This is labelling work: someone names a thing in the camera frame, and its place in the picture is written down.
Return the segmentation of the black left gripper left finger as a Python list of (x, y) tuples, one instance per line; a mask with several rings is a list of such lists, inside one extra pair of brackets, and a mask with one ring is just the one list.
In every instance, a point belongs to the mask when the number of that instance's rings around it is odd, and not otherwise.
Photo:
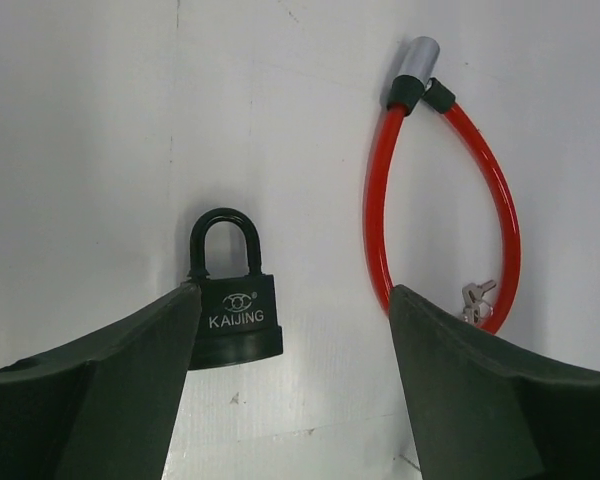
[(0, 369), (0, 479), (159, 479), (201, 312), (183, 284)]

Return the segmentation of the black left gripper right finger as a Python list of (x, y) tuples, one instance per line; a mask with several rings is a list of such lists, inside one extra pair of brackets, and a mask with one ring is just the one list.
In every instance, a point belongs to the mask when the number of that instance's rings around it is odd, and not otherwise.
[(470, 326), (413, 290), (389, 322), (425, 479), (600, 479), (600, 371)]

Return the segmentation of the silver cable lock keys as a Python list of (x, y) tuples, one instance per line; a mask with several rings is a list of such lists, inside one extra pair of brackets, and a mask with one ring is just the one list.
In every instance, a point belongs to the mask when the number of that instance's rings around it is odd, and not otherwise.
[(469, 283), (462, 288), (464, 308), (462, 319), (472, 325), (481, 325), (492, 313), (493, 305), (485, 295), (497, 286), (495, 280), (481, 284)]

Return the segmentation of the black Kaijing padlock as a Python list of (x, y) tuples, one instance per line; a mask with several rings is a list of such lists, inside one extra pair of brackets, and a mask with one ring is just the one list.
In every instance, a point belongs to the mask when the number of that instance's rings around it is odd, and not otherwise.
[[(222, 222), (242, 231), (248, 265), (244, 276), (212, 279), (207, 270), (206, 235)], [(201, 290), (201, 315), (189, 369), (220, 368), (282, 354), (274, 276), (262, 271), (260, 238), (251, 219), (233, 208), (206, 212), (192, 228), (189, 251), (189, 281)]]

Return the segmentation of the red cable lock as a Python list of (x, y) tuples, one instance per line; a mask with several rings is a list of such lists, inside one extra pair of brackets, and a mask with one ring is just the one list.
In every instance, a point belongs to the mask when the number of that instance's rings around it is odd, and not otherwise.
[(502, 269), (497, 286), (485, 295), (493, 305), (493, 313), (477, 327), (496, 334), (511, 311), (520, 281), (522, 243), (517, 211), (504, 173), (481, 131), (455, 94), (433, 76), (439, 55), (439, 43), (431, 37), (419, 36), (410, 41), (386, 96), (386, 113), (371, 151), (364, 193), (363, 238), (368, 272), (380, 306), (388, 312), (394, 288), (385, 243), (388, 178), (403, 121), (423, 101), (444, 117), (463, 141), (494, 202), (501, 230)]

